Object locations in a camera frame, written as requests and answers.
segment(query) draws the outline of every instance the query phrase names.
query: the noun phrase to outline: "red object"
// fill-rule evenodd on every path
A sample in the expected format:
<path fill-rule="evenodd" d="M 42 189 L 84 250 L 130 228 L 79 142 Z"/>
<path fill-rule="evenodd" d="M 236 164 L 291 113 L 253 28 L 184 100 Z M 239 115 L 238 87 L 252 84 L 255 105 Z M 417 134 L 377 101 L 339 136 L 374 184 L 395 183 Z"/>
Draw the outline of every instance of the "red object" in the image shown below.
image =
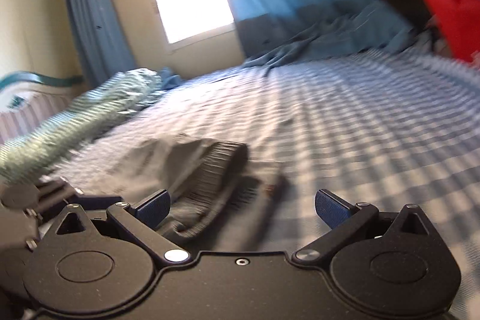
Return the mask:
<path fill-rule="evenodd" d="M 458 59 L 480 58 L 480 0 L 424 0 Z"/>

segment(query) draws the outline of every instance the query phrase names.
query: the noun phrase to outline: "wall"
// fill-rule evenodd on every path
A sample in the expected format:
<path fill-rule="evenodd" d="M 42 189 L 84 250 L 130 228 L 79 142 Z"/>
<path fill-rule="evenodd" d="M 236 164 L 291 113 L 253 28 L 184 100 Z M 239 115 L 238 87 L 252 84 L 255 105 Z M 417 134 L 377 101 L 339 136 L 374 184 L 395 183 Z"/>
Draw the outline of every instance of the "wall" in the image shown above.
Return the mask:
<path fill-rule="evenodd" d="M 168 53 L 155 0 L 113 0 L 119 20 L 140 67 L 171 67 L 189 78 L 241 64 L 244 60 L 234 31 Z"/>
<path fill-rule="evenodd" d="M 19 70 L 80 74 L 65 0 L 0 0 L 0 78 Z"/>

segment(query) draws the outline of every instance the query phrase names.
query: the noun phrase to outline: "checkered bedsheet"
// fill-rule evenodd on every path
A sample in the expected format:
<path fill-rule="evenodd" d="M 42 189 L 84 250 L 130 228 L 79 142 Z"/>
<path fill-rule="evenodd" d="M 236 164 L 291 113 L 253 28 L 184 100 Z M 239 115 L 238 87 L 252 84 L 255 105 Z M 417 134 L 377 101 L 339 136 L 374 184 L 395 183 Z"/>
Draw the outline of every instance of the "checkered bedsheet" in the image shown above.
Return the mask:
<path fill-rule="evenodd" d="M 480 313 L 480 74 L 419 55 L 369 51 L 264 69 L 234 68 L 173 90 L 58 175 L 87 192 L 129 148 L 164 133 L 245 142 L 283 163 L 291 186 L 261 250 L 304 246 L 327 226 L 314 195 L 327 188 L 380 210 L 421 205 L 462 270 L 452 307 Z"/>

